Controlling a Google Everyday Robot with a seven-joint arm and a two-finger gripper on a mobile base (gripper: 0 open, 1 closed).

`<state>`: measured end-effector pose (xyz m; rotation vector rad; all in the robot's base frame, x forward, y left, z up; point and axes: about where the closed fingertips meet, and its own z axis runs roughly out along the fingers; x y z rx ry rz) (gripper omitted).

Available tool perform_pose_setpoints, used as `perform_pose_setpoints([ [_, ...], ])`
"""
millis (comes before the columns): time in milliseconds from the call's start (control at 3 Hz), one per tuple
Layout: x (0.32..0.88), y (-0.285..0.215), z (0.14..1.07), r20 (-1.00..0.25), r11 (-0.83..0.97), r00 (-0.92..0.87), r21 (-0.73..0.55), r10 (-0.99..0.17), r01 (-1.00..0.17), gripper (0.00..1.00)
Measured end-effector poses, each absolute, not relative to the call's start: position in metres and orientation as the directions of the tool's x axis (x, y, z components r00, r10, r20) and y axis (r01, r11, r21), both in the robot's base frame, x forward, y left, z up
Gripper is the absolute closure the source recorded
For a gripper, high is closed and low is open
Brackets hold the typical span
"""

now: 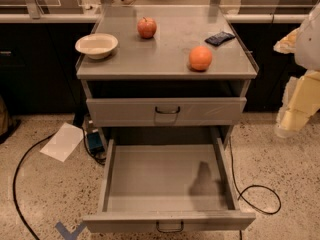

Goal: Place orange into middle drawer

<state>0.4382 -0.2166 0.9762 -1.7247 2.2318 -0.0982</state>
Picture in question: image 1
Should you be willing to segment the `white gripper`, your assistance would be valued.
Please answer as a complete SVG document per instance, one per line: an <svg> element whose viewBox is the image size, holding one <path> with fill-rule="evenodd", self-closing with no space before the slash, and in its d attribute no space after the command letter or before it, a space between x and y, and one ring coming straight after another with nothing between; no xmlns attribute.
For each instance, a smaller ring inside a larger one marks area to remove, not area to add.
<svg viewBox="0 0 320 240"><path fill-rule="evenodd" d="M306 68L300 78L291 77L285 87L275 133L288 138L298 133L320 109L320 3L298 28L277 41L273 50L295 53L295 61Z"/></svg>

